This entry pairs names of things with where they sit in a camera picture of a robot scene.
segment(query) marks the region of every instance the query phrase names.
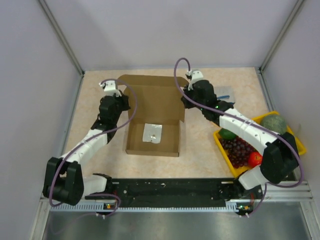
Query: speckled floor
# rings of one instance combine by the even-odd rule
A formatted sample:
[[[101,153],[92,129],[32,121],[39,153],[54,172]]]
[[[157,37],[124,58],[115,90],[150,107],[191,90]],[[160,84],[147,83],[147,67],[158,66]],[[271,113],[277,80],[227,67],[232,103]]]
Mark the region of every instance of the speckled floor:
[[[204,77],[213,86],[232,86],[235,107],[248,118],[268,112],[263,93],[253,67],[202,68]],[[178,76],[185,76],[178,69]],[[100,99],[104,96],[99,82],[123,74],[172,76],[173,69],[140,69],[87,71],[76,106],[66,150],[69,151],[87,134],[99,113]],[[119,125],[128,119],[123,113]],[[117,131],[112,141],[100,149],[82,168],[85,176],[103,173],[113,178],[218,178],[232,177],[220,153],[213,132],[219,128],[197,109],[187,109],[185,123],[181,124],[180,156],[141,156],[125,152],[128,128]]]

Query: open cardboard box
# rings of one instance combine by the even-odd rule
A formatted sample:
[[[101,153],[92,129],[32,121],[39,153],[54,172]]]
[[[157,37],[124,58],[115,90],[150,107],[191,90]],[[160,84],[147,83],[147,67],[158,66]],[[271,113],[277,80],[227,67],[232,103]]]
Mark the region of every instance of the open cardboard box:
[[[180,151],[180,121],[185,121],[185,108],[181,93],[171,76],[122,75],[120,80],[128,83],[137,95],[138,108],[129,123],[125,151],[127,154],[178,157]],[[184,87],[189,82],[178,77],[178,83]],[[132,92],[126,88],[129,96],[130,118],[135,109]],[[162,125],[159,143],[143,141],[145,124]]]

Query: green melon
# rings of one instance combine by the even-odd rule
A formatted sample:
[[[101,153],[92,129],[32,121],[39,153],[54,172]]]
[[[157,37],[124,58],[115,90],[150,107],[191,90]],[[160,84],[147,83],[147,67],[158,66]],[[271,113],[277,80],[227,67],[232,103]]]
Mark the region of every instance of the green melon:
[[[270,114],[268,116],[265,116],[260,122],[260,125],[279,134],[284,134],[287,131],[286,120],[282,116],[277,114]]]

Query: grapes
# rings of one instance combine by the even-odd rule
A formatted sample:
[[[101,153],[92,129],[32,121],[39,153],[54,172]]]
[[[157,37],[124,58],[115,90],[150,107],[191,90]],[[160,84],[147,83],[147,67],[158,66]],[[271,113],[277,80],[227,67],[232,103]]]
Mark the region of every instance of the grapes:
[[[219,139],[219,142],[224,150],[227,150],[232,166],[235,169],[248,166],[249,155],[255,152],[255,148],[240,137],[232,140]]]

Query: box flap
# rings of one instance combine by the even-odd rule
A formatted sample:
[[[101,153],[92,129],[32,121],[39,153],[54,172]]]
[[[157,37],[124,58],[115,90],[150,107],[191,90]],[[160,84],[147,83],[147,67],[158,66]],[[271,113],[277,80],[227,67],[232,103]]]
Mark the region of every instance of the box flap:
[[[169,120],[185,121],[185,108],[181,101],[182,94],[177,89],[173,76],[150,76],[125,74],[119,77],[128,83],[137,95],[138,108],[134,119],[145,123],[162,124]],[[179,86],[184,87],[189,82],[178,77]],[[135,109],[135,99],[126,88],[124,94],[129,96],[130,117]]]

